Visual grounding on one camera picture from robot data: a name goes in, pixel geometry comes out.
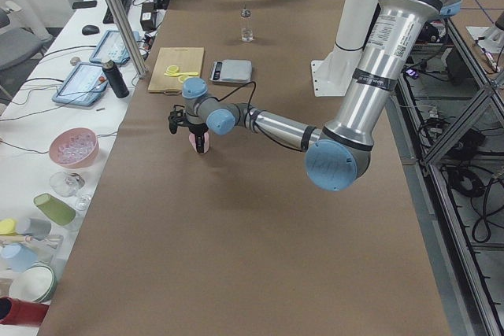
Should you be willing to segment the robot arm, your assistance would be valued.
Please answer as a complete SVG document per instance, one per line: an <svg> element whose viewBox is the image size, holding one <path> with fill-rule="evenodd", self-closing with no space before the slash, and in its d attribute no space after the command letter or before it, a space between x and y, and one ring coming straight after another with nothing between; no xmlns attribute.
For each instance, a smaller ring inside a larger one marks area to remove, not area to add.
<svg viewBox="0 0 504 336"><path fill-rule="evenodd" d="M187 127L202 151L207 131L218 135L241 126L305 154L306 173L324 190L349 187L367 170L372 130L394 90L424 25L450 17L461 0L346 0L333 51L314 72L343 96L322 128L266 112L250 103L212 96L203 79L183 84L184 107L170 114L171 128Z"/></svg>

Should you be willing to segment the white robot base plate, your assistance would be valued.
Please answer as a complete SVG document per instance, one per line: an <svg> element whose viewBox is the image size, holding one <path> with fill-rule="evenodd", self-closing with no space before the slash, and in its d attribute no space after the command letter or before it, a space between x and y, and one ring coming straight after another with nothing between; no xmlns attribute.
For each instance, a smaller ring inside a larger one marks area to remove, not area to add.
<svg viewBox="0 0 504 336"><path fill-rule="evenodd" d="M348 61L327 59L310 63L313 92L316 97L342 97L350 85L352 72Z"/></svg>

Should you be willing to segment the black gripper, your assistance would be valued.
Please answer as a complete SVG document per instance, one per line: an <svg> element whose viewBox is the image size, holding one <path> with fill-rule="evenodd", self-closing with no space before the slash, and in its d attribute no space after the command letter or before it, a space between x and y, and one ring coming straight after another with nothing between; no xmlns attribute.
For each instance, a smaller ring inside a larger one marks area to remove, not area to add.
<svg viewBox="0 0 504 336"><path fill-rule="evenodd" d="M190 121L187 122L190 133L195 135L195 147L197 153L206 152L206 124L195 124Z"/></svg>

